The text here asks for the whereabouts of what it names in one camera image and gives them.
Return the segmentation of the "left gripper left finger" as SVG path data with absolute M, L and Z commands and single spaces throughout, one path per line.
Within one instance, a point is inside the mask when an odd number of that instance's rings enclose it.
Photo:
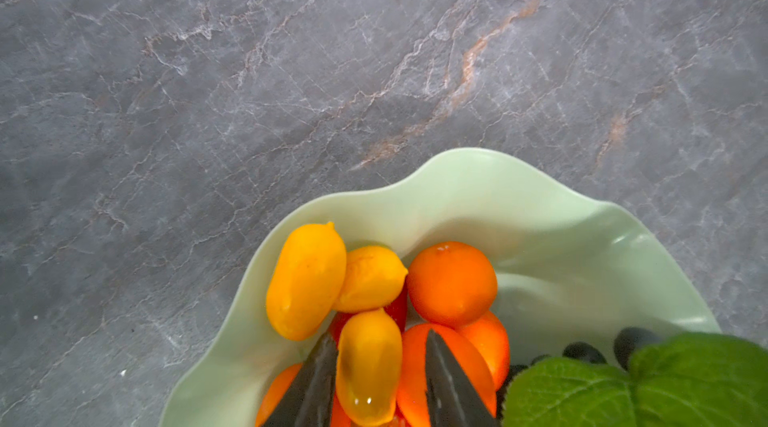
M 263 426 L 329 427 L 335 394 L 338 349 L 321 335 Z

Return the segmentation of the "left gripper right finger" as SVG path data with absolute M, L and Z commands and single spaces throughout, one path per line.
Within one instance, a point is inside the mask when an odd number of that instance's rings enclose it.
M 426 338 L 425 378 L 432 427 L 499 425 L 443 337 L 434 330 Z

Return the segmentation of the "light green wavy fruit bowl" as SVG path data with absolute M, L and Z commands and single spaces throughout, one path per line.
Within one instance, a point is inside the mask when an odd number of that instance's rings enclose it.
M 162 425 L 252 425 L 272 379 L 312 349 L 312 340 L 281 337 L 265 312 L 287 236 L 310 223 L 332 223 L 349 249 L 381 244 L 405 263 L 441 241 L 481 250 L 498 275 L 493 312 L 516 364 L 574 341 L 611 355 L 628 326 L 663 336 L 719 328 L 674 258 L 627 210 L 505 153 L 451 149 L 389 186 L 322 196 L 288 214 L 256 250 L 211 347 L 172 390 Z

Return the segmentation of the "dark fake grape bunch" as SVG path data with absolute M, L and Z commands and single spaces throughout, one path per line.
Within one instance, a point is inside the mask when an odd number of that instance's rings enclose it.
M 764 426 L 767 351 L 687 332 L 645 346 L 626 369 L 549 357 L 518 374 L 504 426 Z

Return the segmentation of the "fake strawberry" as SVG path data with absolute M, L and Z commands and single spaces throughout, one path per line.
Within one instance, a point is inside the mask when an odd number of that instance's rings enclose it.
M 384 307 L 384 311 L 395 321 L 401 333 L 405 331 L 408 315 L 407 287 L 404 286 L 398 297 L 390 304 Z M 335 342 L 338 342 L 345 324 L 353 317 L 355 313 L 337 312 L 331 321 L 328 331 L 331 333 Z

